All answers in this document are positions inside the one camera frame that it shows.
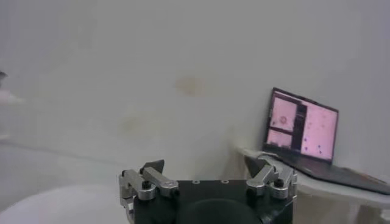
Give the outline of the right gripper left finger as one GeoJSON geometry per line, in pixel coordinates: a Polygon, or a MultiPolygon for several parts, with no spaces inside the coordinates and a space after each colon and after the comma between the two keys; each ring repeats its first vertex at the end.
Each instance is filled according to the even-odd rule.
{"type": "Polygon", "coordinates": [[[123,170],[119,176],[119,198],[123,207],[131,204],[136,197],[150,201],[157,191],[164,197],[172,197],[179,190],[179,183],[163,175],[163,159],[146,163],[139,171],[123,170]]]}

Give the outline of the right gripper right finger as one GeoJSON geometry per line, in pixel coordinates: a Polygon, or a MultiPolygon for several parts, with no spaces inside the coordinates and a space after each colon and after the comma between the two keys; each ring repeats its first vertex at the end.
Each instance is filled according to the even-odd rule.
{"type": "Polygon", "coordinates": [[[264,158],[250,156],[244,156],[244,162],[250,175],[246,186],[257,197],[264,195],[266,191],[278,200],[297,197],[297,174],[292,167],[277,167],[264,158]]]}

